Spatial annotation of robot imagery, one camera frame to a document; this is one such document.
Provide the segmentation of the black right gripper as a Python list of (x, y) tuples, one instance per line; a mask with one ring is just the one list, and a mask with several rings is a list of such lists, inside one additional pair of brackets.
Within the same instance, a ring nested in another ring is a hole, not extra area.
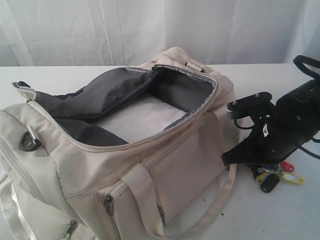
[[(266, 127), (268, 136), (257, 150), (262, 154), (261, 164), (278, 164), (297, 149), (319, 159), (319, 154), (302, 145), (313, 140), (320, 131), (320, 81), (310, 80), (279, 98), (266, 119)], [(225, 167), (252, 164), (248, 141), (245, 139), (224, 152), (221, 159)]]

